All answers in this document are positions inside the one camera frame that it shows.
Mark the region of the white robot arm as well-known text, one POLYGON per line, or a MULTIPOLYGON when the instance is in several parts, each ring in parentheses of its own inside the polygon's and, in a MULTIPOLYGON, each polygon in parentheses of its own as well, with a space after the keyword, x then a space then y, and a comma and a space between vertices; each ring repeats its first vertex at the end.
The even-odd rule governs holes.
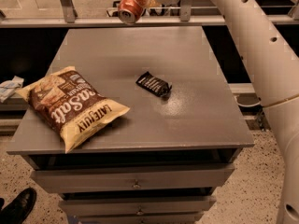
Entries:
POLYGON ((277 224, 299 224, 299 58, 255 0, 210 1, 243 58, 285 162, 277 224))

